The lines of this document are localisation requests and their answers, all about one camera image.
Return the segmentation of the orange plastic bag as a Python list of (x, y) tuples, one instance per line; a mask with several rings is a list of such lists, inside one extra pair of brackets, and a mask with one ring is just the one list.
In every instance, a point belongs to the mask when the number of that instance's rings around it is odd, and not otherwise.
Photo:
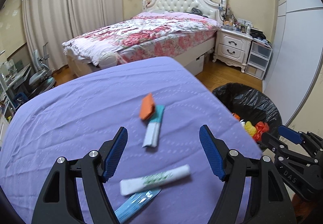
[(262, 140), (262, 134), (269, 132), (269, 125), (265, 122), (258, 122), (255, 125), (255, 128), (256, 133), (252, 138), (254, 139), (254, 141), (259, 142)]

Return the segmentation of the yellow foam fruit net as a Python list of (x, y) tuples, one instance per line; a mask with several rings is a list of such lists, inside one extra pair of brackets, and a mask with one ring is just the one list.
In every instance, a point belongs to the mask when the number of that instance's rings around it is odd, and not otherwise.
[(248, 135), (250, 135), (251, 137), (253, 137), (257, 133), (256, 127), (253, 126), (250, 121), (245, 122), (244, 129), (246, 130)]

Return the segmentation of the orange foil snack wrapper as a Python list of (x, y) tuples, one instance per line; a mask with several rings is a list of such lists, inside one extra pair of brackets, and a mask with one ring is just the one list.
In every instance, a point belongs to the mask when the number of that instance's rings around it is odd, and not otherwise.
[(236, 113), (232, 113), (232, 115), (233, 115), (233, 117), (235, 117), (238, 121), (240, 121), (240, 120), (241, 120), (240, 116), (239, 116), (239, 115), (237, 115)]

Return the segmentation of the white green tube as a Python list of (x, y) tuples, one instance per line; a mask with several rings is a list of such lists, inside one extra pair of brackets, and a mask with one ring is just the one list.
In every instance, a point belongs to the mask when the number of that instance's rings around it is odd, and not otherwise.
[(123, 196), (132, 195), (152, 188), (161, 187), (190, 176), (191, 168), (188, 164), (156, 174), (120, 181), (120, 193)]

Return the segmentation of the teal white paper packet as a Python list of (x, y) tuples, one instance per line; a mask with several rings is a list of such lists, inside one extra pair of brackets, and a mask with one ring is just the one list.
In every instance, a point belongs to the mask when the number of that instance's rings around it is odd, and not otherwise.
[(164, 105), (157, 105), (155, 107), (155, 112), (150, 118), (146, 128), (146, 133), (142, 147), (157, 147), (164, 110)]

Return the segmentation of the orange paper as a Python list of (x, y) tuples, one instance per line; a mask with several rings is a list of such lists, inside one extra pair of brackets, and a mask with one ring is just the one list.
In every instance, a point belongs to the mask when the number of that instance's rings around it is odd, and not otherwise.
[(155, 112), (155, 102), (152, 93), (147, 94), (141, 102), (140, 119), (145, 121), (150, 119)]

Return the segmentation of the black lined trash bin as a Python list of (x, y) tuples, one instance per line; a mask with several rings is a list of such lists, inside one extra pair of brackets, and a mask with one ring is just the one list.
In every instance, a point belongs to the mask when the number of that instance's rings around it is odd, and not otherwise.
[[(278, 127), (282, 125), (280, 112), (271, 99), (259, 90), (240, 83), (227, 83), (212, 93), (231, 113), (239, 115), (241, 120), (250, 121), (253, 126), (265, 122), (269, 125), (267, 133), (279, 137)], [(262, 141), (256, 143), (263, 151), (268, 148)]]

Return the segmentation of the light blue flat packet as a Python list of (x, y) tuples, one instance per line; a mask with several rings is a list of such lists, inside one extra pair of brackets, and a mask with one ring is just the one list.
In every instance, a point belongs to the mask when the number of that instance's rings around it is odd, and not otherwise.
[(141, 209), (150, 203), (159, 193), (161, 188), (135, 193), (114, 212), (119, 223), (126, 223)]

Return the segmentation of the plastic drawer unit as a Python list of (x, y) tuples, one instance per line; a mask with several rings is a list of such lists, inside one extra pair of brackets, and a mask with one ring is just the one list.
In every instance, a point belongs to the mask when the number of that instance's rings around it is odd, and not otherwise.
[(258, 39), (253, 39), (245, 72), (259, 80), (263, 80), (271, 56), (272, 48), (270, 45), (267, 45)]

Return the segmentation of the purple quilted bed cover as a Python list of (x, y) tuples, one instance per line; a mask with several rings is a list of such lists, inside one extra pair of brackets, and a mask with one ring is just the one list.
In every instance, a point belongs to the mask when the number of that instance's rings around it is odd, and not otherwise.
[[(152, 93), (164, 105), (157, 147), (142, 147), (148, 120), (139, 113)], [(84, 157), (112, 139), (120, 127), (128, 142), (105, 190), (114, 209), (126, 198), (123, 179), (188, 164), (191, 175), (165, 186), (132, 223), (207, 223), (223, 183), (212, 173), (199, 140), (207, 125), (213, 135), (245, 157), (261, 150), (232, 113), (172, 58), (151, 58), (111, 67), (69, 81), (28, 101), (13, 117), (1, 149), (1, 187), (26, 222), (54, 162)]]

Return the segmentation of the white nightstand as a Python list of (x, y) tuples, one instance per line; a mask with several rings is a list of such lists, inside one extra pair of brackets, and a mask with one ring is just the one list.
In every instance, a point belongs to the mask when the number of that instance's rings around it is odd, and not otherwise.
[(239, 67), (244, 73), (252, 41), (249, 34), (223, 28), (217, 30), (213, 62), (219, 60), (228, 66)]

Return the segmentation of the white storage box under bed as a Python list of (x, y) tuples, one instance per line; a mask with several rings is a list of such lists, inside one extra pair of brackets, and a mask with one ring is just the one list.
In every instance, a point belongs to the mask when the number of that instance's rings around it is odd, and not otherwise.
[(185, 66), (185, 68), (193, 75), (197, 76), (203, 71), (204, 68), (204, 55), (201, 55), (197, 59), (193, 60)]

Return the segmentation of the grey green desk chair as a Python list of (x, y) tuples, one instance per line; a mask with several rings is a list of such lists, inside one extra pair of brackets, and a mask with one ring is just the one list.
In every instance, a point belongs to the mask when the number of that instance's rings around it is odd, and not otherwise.
[(56, 80), (52, 76), (52, 69), (49, 68), (49, 54), (47, 53), (47, 42), (43, 45), (43, 56), (36, 49), (33, 52), (33, 64), (36, 72), (29, 79), (29, 86), (33, 89), (30, 96), (37, 96), (52, 89)]

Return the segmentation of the grey desk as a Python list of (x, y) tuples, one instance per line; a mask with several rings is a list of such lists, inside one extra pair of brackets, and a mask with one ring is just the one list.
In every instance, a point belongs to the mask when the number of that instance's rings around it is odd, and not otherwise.
[(15, 91), (27, 80), (29, 73), (31, 71), (31, 66), (28, 64), (22, 70), (20, 70), (12, 78), (5, 80), (1, 74), (1, 88), (7, 95), (12, 98), (15, 95)]

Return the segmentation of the floral bedspread bed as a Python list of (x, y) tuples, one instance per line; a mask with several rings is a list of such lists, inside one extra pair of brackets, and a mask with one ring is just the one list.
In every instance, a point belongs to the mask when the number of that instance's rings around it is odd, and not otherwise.
[(62, 44), (77, 76), (154, 57), (171, 57), (183, 66), (215, 45), (221, 24), (191, 13), (144, 12), (79, 35)]

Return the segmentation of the white tufted headboard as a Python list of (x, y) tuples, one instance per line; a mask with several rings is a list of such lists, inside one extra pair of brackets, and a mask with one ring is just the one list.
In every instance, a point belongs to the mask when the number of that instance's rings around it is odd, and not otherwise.
[(201, 11), (203, 16), (223, 22), (227, 13), (227, 0), (142, 0), (144, 12), (168, 11), (168, 12), (192, 12)]

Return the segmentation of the beige curtain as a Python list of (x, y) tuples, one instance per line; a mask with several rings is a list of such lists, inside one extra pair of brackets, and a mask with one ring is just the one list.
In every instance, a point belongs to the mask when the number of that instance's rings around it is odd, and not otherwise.
[(58, 70), (67, 65), (62, 43), (123, 21), (123, 0), (22, 0), (22, 17), (29, 52), (46, 46)]

